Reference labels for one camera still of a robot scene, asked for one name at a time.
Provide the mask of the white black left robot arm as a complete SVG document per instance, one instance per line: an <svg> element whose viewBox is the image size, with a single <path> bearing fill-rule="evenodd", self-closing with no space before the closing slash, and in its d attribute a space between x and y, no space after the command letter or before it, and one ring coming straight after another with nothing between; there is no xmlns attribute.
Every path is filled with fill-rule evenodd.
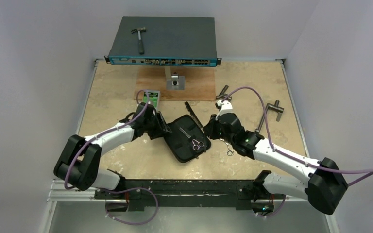
<svg viewBox="0 0 373 233"><path fill-rule="evenodd" d="M72 135L54 167L54 175L64 181L64 188L85 191L91 187L106 189L115 199L125 194L124 177L101 169L101 157L123 144L147 134L151 140L171 133L162 114L153 105L142 102L135 112L111 128L90 136Z"/></svg>

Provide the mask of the silver thinning scissors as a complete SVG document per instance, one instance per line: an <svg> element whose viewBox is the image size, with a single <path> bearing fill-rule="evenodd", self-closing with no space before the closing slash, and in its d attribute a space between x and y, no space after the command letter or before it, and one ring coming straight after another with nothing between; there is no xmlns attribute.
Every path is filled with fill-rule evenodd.
<svg viewBox="0 0 373 233"><path fill-rule="evenodd" d="M192 143L192 149L194 151L198 151L205 147L204 142L198 141L197 139L193 138L190 134L188 134L183 128L179 127L179 131L181 131Z"/></svg>

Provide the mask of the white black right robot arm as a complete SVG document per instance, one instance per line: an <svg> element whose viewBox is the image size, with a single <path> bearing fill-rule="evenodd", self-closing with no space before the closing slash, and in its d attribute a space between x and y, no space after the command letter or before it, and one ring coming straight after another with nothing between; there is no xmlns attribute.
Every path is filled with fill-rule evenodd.
<svg viewBox="0 0 373 233"><path fill-rule="evenodd" d="M239 155L287 173L279 175L269 170L261 171L253 181L255 200L272 194L293 196L308 201L324 214L332 215L349 187L333 160L324 158L319 161L270 145L259 132L246 130L234 113L212 114L203 131L212 140L226 141Z"/></svg>

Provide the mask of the silver straight scissors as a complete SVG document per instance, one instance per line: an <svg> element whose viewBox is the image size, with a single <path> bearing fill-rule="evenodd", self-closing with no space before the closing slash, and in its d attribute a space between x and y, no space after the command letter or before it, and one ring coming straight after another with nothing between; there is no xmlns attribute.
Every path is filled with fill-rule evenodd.
<svg viewBox="0 0 373 233"><path fill-rule="evenodd" d="M226 146L227 146L227 152L226 152L226 155L227 155L227 156L233 156L235 152L230 148L230 144L227 143L227 142L224 142L224 143L225 143Z"/></svg>

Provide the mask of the black hair comb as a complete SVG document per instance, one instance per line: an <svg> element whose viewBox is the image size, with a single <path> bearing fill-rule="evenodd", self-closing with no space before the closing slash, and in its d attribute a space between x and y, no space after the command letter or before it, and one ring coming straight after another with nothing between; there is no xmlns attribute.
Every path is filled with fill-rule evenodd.
<svg viewBox="0 0 373 233"><path fill-rule="evenodd" d="M196 116L195 112L191 108L188 101L184 102L184 105L189 112L190 116L192 117L193 121L198 125L198 127L201 129L203 127L202 123L199 121L198 117Z"/></svg>

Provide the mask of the black zipper tool case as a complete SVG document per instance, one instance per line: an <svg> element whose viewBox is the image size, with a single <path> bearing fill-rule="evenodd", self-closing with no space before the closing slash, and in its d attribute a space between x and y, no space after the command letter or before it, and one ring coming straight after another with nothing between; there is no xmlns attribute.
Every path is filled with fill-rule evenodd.
<svg viewBox="0 0 373 233"><path fill-rule="evenodd" d="M207 152L212 146L210 140L189 115L183 115L175 119L173 122L168 123L168 126L171 129L171 132L164 136L164 140L174 157L180 163L186 163L194 158L198 158L201 154ZM181 131L179 131L179 127L183 128L193 138L204 142L205 147L198 151L194 151L192 149L191 141Z"/></svg>

